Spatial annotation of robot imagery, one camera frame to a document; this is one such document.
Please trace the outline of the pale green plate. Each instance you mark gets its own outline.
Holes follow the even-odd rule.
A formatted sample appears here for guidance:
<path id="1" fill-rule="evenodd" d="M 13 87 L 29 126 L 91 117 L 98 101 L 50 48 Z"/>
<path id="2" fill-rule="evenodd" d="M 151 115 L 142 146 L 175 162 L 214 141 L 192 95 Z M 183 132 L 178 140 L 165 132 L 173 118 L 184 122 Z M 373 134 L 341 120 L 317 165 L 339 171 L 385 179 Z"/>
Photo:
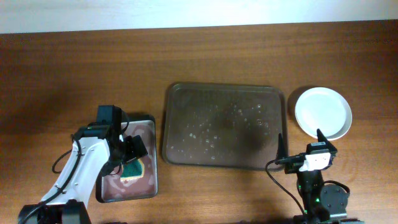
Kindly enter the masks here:
<path id="1" fill-rule="evenodd" d="M 346 99 L 325 87 L 304 91 L 297 99 L 294 115 L 306 134 L 316 138 L 319 129 L 329 141 L 342 138 L 353 122 L 352 110 Z"/>

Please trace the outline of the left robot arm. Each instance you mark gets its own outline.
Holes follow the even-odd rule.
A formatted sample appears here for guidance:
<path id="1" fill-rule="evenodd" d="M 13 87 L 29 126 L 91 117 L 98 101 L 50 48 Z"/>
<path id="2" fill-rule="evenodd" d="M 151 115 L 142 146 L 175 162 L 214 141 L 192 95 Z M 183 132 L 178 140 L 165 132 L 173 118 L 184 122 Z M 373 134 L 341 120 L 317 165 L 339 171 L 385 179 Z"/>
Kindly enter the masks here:
<path id="1" fill-rule="evenodd" d="M 90 223 L 87 206 L 97 179 L 148 154 L 140 136 L 125 135 L 126 119 L 117 106 L 99 106 L 96 121 L 72 134 L 56 182 L 39 203 L 23 206 L 18 223 Z"/>

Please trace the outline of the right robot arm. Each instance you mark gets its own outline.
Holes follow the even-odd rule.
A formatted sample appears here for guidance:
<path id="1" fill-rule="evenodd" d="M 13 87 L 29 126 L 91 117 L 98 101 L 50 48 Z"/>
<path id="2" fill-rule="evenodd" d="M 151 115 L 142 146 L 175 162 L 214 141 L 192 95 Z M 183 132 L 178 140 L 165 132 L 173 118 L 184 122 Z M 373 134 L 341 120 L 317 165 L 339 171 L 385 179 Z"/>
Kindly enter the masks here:
<path id="1" fill-rule="evenodd" d="M 317 142 L 307 145 L 305 152 L 288 156 L 279 135 L 275 163 L 284 166 L 286 174 L 297 176 L 296 188 L 302 199 L 302 214 L 294 223 L 339 223 L 346 218 L 350 189 L 337 181 L 324 180 L 322 172 L 332 166 L 338 150 L 317 130 Z"/>

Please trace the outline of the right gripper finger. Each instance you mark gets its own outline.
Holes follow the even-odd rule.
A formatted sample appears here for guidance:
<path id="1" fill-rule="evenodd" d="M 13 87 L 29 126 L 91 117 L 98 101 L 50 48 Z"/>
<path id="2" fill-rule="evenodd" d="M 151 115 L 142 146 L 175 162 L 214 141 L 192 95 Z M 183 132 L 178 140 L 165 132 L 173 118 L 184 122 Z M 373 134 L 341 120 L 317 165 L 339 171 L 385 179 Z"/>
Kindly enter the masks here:
<path id="1" fill-rule="evenodd" d="M 335 148 L 334 145 L 332 145 L 332 143 L 329 140 L 327 140 L 327 138 L 321 132 L 320 129 L 317 129 L 317 138 L 318 138 L 318 142 L 317 142 L 316 147 Z"/>
<path id="2" fill-rule="evenodd" d="M 284 139 L 281 133 L 278 135 L 278 149 L 277 149 L 277 157 L 278 161 L 284 160 L 287 158 L 287 150 L 285 149 Z"/>

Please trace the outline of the green and yellow sponge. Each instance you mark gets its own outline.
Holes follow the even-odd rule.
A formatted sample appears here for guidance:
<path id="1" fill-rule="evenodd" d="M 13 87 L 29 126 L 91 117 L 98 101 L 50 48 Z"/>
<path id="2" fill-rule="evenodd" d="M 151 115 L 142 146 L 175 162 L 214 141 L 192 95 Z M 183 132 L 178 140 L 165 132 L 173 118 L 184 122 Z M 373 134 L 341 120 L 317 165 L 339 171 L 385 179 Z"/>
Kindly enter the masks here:
<path id="1" fill-rule="evenodd" d="M 137 159 L 123 165 L 122 180 L 140 179 L 144 176 L 144 163 Z"/>

